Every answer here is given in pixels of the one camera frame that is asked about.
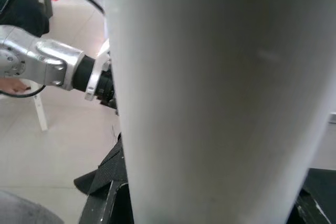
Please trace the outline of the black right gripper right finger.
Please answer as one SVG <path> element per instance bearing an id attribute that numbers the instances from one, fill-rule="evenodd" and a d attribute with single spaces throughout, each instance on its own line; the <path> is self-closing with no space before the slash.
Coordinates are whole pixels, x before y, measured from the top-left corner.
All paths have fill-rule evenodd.
<path id="1" fill-rule="evenodd" d="M 287 224 L 331 224 L 313 196 L 302 189 L 288 217 Z"/>

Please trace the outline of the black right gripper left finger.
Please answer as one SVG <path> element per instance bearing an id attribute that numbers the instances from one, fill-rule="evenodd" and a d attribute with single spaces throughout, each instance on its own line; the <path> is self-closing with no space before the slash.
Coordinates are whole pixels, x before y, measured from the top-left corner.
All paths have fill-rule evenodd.
<path id="1" fill-rule="evenodd" d="M 121 134 L 98 168 L 75 179 L 87 195 L 79 223 L 134 223 Z"/>

